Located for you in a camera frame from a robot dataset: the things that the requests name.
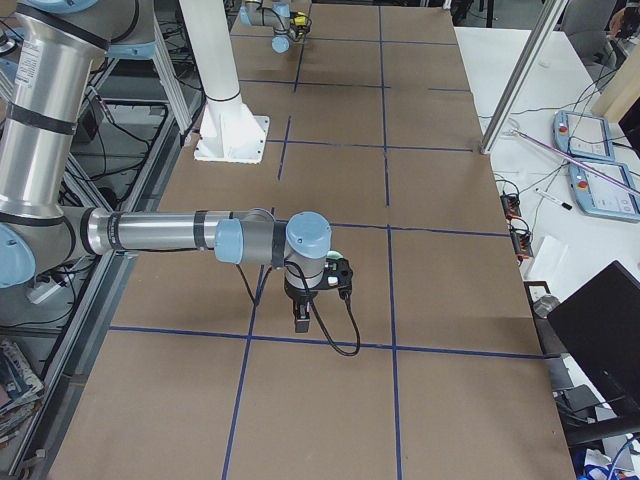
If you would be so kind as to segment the black laptop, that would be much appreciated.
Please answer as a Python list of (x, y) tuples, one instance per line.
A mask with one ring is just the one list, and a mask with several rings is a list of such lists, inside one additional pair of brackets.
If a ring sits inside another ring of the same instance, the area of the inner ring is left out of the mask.
[(619, 416), (639, 411), (639, 281), (611, 262), (548, 314), (555, 334)]

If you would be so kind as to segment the grabber reacher tool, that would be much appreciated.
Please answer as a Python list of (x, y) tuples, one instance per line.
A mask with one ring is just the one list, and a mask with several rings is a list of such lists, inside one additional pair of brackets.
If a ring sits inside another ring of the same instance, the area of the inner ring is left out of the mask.
[(529, 136), (528, 134), (518, 130), (518, 129), (509, 129), (506, 132), (503, 132), (504, 135), (506, 136), (511, 136), (511, 137), (518, 137), (521, 139), (524, 139), (530, 143), (532, 143), (533, 145), (548, 150), (551, 153), (554, 153), (556, 155), (559, 155), (561, 158), (563, 158), (565, 161), (568, 161), (569, 163), (576, 165), (580, 168), (582, 168), (584, 171), (589, 172), (607, 182), (609, 182), (610, 184), (622, 189), (623, 191), (629, 193), (630, 195), (634, 195), (634, 196), (639, 196), (639, 191), (636, 190), (635, 188), (631, 187), (630, 185), (627, 185), (625, 183), (622, 183), (621, 181), (618, 181), (617, 179), (595, 169), (594, 167), (591, 167), (589, 165), (587, 165), (585, 162), (578, 160), (577, 158), (574, 158), (573, 156), (564, 153), (550, 145), (545, 144), (544, 142), (537, 140), (531, 136)]

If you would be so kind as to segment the silver metal cylinder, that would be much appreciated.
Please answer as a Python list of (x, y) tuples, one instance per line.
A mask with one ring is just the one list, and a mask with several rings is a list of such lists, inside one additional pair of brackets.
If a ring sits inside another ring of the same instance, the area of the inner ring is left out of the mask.
[(537, 318), (546, 319), (560, 304), (561, 302), (557, 297), (546, 294), (533, 302), (533, 313)]

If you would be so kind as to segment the teach pendant near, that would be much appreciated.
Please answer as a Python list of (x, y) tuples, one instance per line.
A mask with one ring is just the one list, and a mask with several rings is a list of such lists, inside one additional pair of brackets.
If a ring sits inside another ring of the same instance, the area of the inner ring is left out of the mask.
[[(631, 172), (623, 163), (586, 159), (584, 164), (627, 187), (635, 187)], [(632, 223), (639, 222), (638, 196), (626, 192), (580, 166), (570, 164), (568, 171), (575, 201), (585, 214)]]

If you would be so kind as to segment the aluminium profile post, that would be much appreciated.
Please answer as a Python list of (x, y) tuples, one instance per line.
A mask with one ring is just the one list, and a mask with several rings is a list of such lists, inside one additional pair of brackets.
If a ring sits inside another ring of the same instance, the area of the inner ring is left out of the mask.
[(480, 152), (482, 154), (491, 153), (504, 125), (509, 119), (531, 68), (554, 31), (559, 17), (567, 4), (567, 0), (553, 0), (544, 3), (541, 14), (531, 30), (484, 133), (480, 143)]

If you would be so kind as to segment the teach pendant far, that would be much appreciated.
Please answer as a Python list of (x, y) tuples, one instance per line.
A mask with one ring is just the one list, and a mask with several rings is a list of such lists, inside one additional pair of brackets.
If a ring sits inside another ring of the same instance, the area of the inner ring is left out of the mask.
[(603, 117), (559, 110), (552, 131), (556, 147), (564, 153), (598, 161), (615, 160), (610, 125)]

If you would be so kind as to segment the teach pendant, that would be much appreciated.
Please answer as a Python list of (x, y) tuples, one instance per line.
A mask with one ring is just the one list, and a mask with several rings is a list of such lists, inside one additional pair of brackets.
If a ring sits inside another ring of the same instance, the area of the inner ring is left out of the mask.
[[(635, 187), (631, 172), (623, 163), (586, 159), (584, 164), (627, 187)], [(575, 201), (585, 214), (632, 223), (639, 222), (638, 196), (626, 192), (580, 166), (570, 164), (568, 171)]]
[(564, 153), (598, 161), (615, 160), (610, 125), (603, 117), (559, 110), (552, 131), (556, 147)]

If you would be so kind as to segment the black marker pen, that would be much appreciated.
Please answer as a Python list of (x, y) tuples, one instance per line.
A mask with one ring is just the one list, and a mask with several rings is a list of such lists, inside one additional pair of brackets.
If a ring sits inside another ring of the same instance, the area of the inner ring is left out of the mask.
[(567, 210), (567, 211), (571, 211), (573, 209), (573, 206), (567, 202), (564, 202), (562, 200), (560, 200), (559, 198), (553, 196), (552, 194), (548, 193), (545, 190), (542, 190), (540, 188), (536, 188), (535, 192), (543, 199), (546, 199), (550, 202), (552, 202), (555, 205), (560, 206), (561, 208)]

